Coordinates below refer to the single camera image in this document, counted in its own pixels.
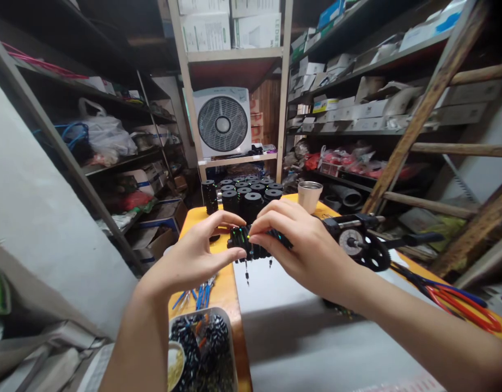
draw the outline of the small metal cup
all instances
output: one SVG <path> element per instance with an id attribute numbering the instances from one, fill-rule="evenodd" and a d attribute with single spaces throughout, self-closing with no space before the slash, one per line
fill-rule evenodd
<path id="1" fill-rule="evenodd" d="M 316 210 L 316 204 L 322 194 L 323 185 L 314 181 L 303 181 L 298 183 L 298 204 L 313 214 Z"/>

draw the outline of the right hand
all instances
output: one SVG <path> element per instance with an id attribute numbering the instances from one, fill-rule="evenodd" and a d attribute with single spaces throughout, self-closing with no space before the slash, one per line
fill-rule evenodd
<path id="1" fill-rule="evenodd" d="M 266 234 L 271 229 L 289 239 L 291 250 Z M 353 300 L 363 270 L 368 271 L 345 253 L 318 218 L 289 200 L 269 203 L 258 214 L 249 235 L 249 242 L 266 248 L 306 289 L 344 306 Z"/>

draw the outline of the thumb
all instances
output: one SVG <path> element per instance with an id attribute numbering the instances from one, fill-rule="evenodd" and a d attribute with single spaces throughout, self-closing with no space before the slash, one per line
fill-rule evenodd
<path id="1" fill-rule="evenodd" d="M 296 277 L 300 276 L 302 273 L 298 259 L 276 238 L 268 234 L 255 234 L 251 236 L 249 242 L 265 248 L 275 259 L 277 259 L 285 272 L 293 278 L 296 279 Z"/>
<path id="2" fill-rule="evenodd" d="M 242 248 L 230 248 L 220 253 L 213 254 L 211 257 L 213 259 L 213 267 L 218 270 L 221 270 L 228 264 L 231 264 L 233 261 L 238 259 L 245 259 L 247 253 Z"/>

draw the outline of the blue box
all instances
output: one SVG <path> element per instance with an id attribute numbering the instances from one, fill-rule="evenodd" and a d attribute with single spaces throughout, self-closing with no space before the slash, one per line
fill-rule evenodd
<path id="1" fill-rule="evenodd" d="M 331 4 L 331 6 L 320 14 L 320 19 L 318 19 L 317 30 L 321 30 L 325 25 L 327 25 L 332 20 L 336 19 L 344 13 L 345 10 L 345 0 L 338 0 L 337 2 Z"/>

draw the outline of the yellow table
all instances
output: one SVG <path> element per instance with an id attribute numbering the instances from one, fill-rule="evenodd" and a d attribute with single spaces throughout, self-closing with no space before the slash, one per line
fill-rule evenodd
<path id="1" fill-rule="evenodd" d="M 291 194 L 285 195 L 283 198 L 292 200 L 294 202 L 298 202 L 298 195 Z M 338 214 L 327 207 L 325 204 L 319 202 L 316 208 L 315 214 L 316 216 L 322 218 L 324 215 L 338 216 Z M 208 215 L 206 213 L 205 207 L 199 207 L 195 209 L 191 209 L 187 213 L 186 221 L 182 227 L 182 232 L 180 236 L 182 237 L 188 230 L 198 222 L 207 218 Z M 212 243 L 210 246 L 212 253 L 219 253 L 227 249 L 229 235 L 222 235 L 220 239 L 215 243 Z M 408 257 L 400 254 L 400 257 L 405 260 L 406 263 L 409 264 L 409 269 L 417 273 L 424 278 L 431 279 L 437 282 L 445 283 L 443 280 L 438 278 L 436 275 L 426 270 L 425 268 L 419 266 L 414 261 L 409 259 Z M 189 303 L 183 307 L 180 311 L 178 311 L 178 307 L 175 310 L 172 309 L 173 304 L 176 302 L 181 293 L 176 293 L 171 297 L 171 301 L 169 301 L 169 317 L 175 317 L 181 314 L 191 313 L 195 311 L 195 301 L 191 297 Z M 229 319 L 231 320 L 231 331 L 233 335 L 233 347 L 235 350 L 235 361 L 236 361 L 236 371 L 238 374 L 238 389 L 240 391 L 251 391 L 251 374 L 249 372 L 249 360 L 247 357 L 247 349 L 246 349 L 246 340 L 244 338 L 244 331 L 242 329 L 242 319 L 240 315 L 240 305 L 238 303 L 238 294 L 236 291 L 236 283 L 235 283 L 235 273 L 233 271 L 233 265 L 228 265 L 223 268 L 217 277 L 215 282 L 215 286 L 213 291 L 211 292 L 210 307 L 219 307 L 226 311 L 229 315 Z M 502 318 L 498 315 L 495 315 L 497 320 L 502 325 Z M 502 339 L 502 333 L 497 334 L 498 337 Z"/>

